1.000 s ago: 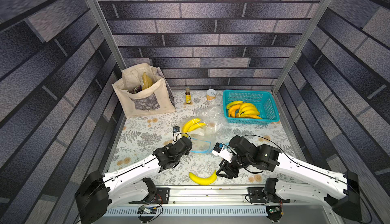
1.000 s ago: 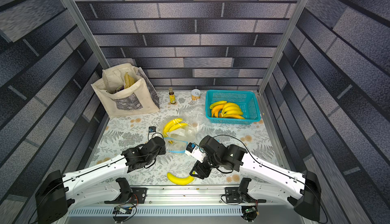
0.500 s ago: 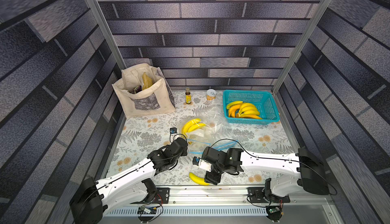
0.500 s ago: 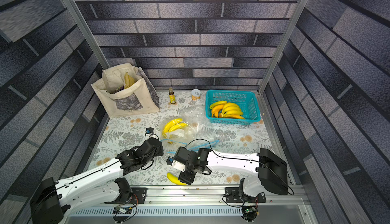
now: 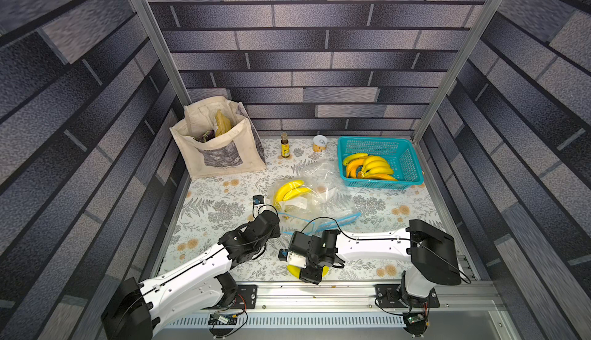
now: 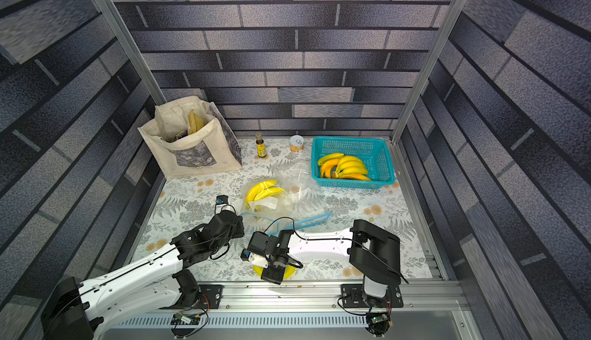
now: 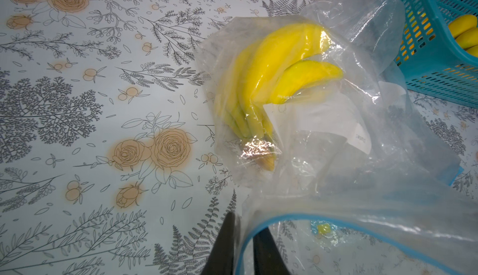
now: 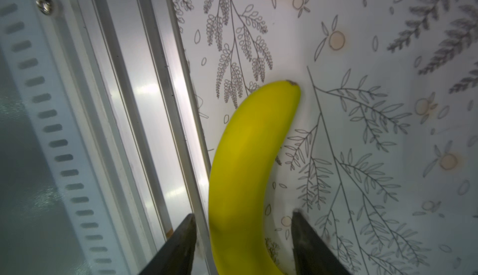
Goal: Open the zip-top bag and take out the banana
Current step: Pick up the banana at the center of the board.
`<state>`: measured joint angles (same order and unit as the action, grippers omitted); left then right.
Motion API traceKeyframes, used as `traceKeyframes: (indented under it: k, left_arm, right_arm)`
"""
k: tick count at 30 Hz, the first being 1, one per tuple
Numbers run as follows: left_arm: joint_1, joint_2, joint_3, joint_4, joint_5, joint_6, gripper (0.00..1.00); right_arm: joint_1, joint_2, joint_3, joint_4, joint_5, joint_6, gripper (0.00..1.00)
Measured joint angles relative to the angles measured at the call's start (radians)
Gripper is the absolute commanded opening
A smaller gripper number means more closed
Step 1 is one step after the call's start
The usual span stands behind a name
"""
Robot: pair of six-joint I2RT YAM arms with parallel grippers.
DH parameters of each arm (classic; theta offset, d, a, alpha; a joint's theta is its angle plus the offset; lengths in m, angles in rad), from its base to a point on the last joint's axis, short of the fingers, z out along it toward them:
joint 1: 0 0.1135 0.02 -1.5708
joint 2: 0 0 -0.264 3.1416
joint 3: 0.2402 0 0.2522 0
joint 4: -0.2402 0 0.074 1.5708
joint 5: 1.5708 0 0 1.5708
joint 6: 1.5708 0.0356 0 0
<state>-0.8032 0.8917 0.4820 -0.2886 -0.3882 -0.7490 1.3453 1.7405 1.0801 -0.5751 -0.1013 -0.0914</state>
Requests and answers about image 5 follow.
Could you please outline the single orange banana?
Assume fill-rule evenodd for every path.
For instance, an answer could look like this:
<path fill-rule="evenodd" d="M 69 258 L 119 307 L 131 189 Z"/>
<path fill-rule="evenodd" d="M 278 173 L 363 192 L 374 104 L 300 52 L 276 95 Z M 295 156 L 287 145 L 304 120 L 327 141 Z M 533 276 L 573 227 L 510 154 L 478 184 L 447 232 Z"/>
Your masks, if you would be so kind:
<path fill-rule="evenodd" d="M 363 167 L 364 161 L 365 161 L 365 158 L 359 158 L 359 159 L 353 160 L 349 164 L 347 164 L 346 177 L 347 178 L 357 178 L 357 174 L 359 172 L 359 169 L 361 167 Z"/>

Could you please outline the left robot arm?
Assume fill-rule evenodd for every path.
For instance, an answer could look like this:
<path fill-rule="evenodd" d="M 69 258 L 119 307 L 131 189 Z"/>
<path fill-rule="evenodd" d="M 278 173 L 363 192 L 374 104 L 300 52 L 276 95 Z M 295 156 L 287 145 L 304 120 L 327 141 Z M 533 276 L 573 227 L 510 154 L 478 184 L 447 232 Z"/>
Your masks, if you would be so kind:
<path fill-rule="evenodd" d="M 158 277 L 122 282 L 101 320 L 108 339 L 151 339 L 169 323 L 201 309 L 226 308 L 238 286 L 230 271 L 264 253 L 278 238 L 280 219 L 264 210 L 254 220 L 226 232 L 200 256 Z"/>

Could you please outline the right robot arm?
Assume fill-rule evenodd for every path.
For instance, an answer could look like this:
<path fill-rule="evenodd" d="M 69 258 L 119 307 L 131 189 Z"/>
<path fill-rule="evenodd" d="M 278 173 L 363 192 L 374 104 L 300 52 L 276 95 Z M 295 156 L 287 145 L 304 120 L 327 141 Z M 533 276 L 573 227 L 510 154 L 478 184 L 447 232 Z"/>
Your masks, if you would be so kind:
<path fill-rule="evenodd" d="M 340 227 L 320 236 L 294 232 L 279 260 L 295 269 L 300 281 L 318 285 L 326 269 L 344 269 L 350 261 L 391 259 L 411 267 L 402 273 L 393 298 L 408 309 L 429 304 L 438 285 L 457 286 L 464 281 L 458 266 L 454 238 L 436 227 L 413 219 L 409 226 L 390 232 L 354 233 Z"/>

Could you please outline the yellow banana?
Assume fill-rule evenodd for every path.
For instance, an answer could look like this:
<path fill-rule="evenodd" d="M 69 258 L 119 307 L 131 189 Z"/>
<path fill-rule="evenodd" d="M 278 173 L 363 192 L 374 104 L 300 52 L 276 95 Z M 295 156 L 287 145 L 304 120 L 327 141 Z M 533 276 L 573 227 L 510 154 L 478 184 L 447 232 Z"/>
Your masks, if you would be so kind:
<path fill-rule="evenodd" d="M 363 162 L 368 158 L 367 153 L 356 153 L 353 155 L 349 155 L 343 160 L 343 166 L 349 166 L 350 164 L 363 164 Z"/>
<path fill-rule="evenodd" d="M 287 270 L 288 272 L 293 275 L 296 278 L 300 277 L 301 274 L 301 268 L 300 267 L 296 267 L 294 265 L 287 265 Z M 323 273 L 322 273 L 322 277 L 325 277 L 329 272 L 329 268 L 328 267 L 323 267 Z"/>

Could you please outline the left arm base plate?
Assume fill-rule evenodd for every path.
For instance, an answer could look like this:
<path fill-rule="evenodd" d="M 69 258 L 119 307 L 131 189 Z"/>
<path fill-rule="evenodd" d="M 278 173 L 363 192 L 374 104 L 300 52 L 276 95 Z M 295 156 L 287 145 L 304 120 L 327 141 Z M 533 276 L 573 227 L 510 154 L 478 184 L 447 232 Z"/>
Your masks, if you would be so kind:
<path fill-rule="evenodd" d="M 238 285 L 235 291 L 223 295 L 219 306 L 222 309 L 255 309 L 258 288 L 257 285 Z"/>

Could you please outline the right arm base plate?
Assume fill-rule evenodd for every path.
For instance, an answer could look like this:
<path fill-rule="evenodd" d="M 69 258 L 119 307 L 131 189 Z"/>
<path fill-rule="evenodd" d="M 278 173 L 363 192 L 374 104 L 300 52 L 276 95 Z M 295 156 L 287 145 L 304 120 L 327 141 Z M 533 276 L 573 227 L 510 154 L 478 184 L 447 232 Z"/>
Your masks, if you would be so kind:
<path fill-rule="evenodd" d="M 403 295 L 400 284 L 378 284 L 374 286 L 377 305 L 382 309 L 438 309 L 439 297 L 432 289 L 426 298 Z"/>

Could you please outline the banana bunch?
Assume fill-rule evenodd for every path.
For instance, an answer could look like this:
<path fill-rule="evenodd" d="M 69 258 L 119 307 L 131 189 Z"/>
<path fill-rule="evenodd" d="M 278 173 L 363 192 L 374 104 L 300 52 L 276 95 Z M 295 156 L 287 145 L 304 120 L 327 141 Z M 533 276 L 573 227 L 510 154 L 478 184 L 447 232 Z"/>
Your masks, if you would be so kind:
<path fill-rule="evenodd" d="M 393 170 L 385 158 L 372 155 L 364 160 L 361 172 L 363 175 L 367 175 L 371 172 L 392 175 Z"/>
<path fill-rule="evenodd" d="M 304 181 L 301 179 L 289 181 L 286 184 L 279 187 L 278 191 L 275 193 L 273 197 L 273 205 L 277 209 L 281 209 L 281 202 L 290 201 L 299 196 L 306 195 L 311 191 L 312 189 L 308 186 L 305 186 Z"/>

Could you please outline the clear zip-top bag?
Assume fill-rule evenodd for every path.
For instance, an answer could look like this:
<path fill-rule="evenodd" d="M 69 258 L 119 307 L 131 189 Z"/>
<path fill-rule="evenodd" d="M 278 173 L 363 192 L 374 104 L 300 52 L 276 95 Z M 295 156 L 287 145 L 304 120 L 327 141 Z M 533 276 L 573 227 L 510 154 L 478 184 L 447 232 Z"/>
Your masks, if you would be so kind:
<path fill-rule="evenodd" d="M 339 218 L 331 218 L 331 217 L 318 217 L 314 218 L 311 221 L 307 222 L 306 225 L 300 229 L 300 232 L 303 232 L 307 235 L 314 235 L 318 232 L 324 232 L 326 230 L 331 229 L 338 229 L 339 227 L 344 227 L 346 225 L 350 225 L 354 223 L 357 219 L 362 216 L 361 212 L 353 213 L 351 215 L 346 215 Z"/>
<path fill-rule="evenodd" d="M 314 218 L 339 218 L 361 212 L 355 206 L 349 189 L 340 177 L 340 169 L 333 161 L 317 161 L 298 166 L 292 175 L 278 174 L 268 189 L 270 204 L 273 205 L 273 197 L 280 186 L 300 179 L 312 191 L 281 202 L 281 209 L 274 206 L 279 213 L 280 231 L 284 235 L 300 232 Z"/>

